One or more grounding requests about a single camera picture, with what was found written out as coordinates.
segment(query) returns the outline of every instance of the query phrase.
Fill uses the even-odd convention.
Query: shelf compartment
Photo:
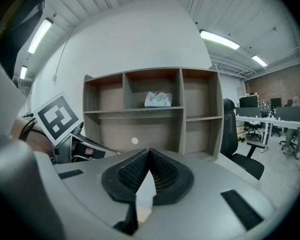
[[[122,110],[85,111],[84,114],[95,114],[98,119],[147,119],[147,118],[173,118],[181,116],[182,106],[149,107]]]
[[[185,127],[185,155],[218,157],[223,134],[223,118],[187,121]]]
[[[201,69],[182,69],[185,116],[222,116],[223,102],[218,73]]]
[[[125,109],[145,107],[148,92],[172,94],[172,107],[182,105],[179,68],[150,69],[125,73],[123,76]]]
[[[191,116],[186,116],[185,120],[187,122],[192,122],[192,121],[221,119],[222,117],[223,117],[222,115],[191,115]]]
[[[84,114],[94,141],[123,153],[135,149],[155,148],[179,152],[182,115],[167,118],[100,119],[98,114]]]
[[[192,152],[192,153],[187,153],[186,154],[187,158],[197,158],[197,159],[204,159],[208,162],[212,162],[217,160],[216,157],[212,156],[209,152],[207,151],[197,151],[197,152]]]
[[[83,110],[122,110],[123,97],[123,74],[89,79],[83,85]]]

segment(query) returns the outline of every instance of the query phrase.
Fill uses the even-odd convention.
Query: cable
[[[26,130],[24,130],[23,135],[21,136],[21,140],[26,141],[26,139],[27,139],[27,137],[30,133],[31,128],[34,127],[35,124],[36,124],[35,122],[32,122],[29,125],[29,127]]]
[[[35,118],[32,118],[29,122],[26,123],[26,125],[22,128],[21,132],[20,132],[20,135],[19,135],[19,139],[21,140],[22,139],[22,136],[24,134],[24,131],[26,129],[26,127],[35,120]]]

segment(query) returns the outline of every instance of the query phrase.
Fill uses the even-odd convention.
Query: red brick wall
[[[259,100],[281,98],[283,106],[294,96],[300,99],[300,64],[247,80],[244,83],[247,93],[257,92]]]

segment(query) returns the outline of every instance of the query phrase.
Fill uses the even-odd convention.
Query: ceiling
[[[30,87],[41,64],[73,27],[106,10],[140,0],[45,0],[45,17],[54,23],[35,54],[28,53],[33,35],[20,50],[14,75],[28,66],[24,87]],[[300,63],[300,29],[280,0],[178,0],[196,24],[240,45],[238,50],[205,41],[212,63],[223,74],[249,79]],[[251,59],[258,55],[268,66]]]

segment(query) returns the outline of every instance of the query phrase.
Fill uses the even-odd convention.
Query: fluorescent light
[[[221,37],[221,36],[216,35],[216,34],[209,33],[209,32],[204,31],[204,30],[201,30],[200,35],[203,39],[214,41],[214,42],[222,44],[224,46],[228,46],[228,47],[230,47],[234,50],[236,50],[240,47],[240,45],[235,43],[235,42],[232,42],[228,39],[225,39],[224,37]]]
[[[52,26],[54,22],[49,19],[45,18],[45,20],[42,22],[41,26],[39,27],[38,31],[35,33],[32,42],[30,44],[28,52],[31,54],[34,54],[41,39],[44,37],[48,29]]]
[[[25,79],[26,73],[27,73],[27,69],[28,69],[28,67],[22,66],[21,73],[20,73],[20,79]]]
[[[254,55],[252,57],[253,60],[258,62],[262,67],[268,66],[267,63],[265,63],[262,59],[260,59],[257,55]]]

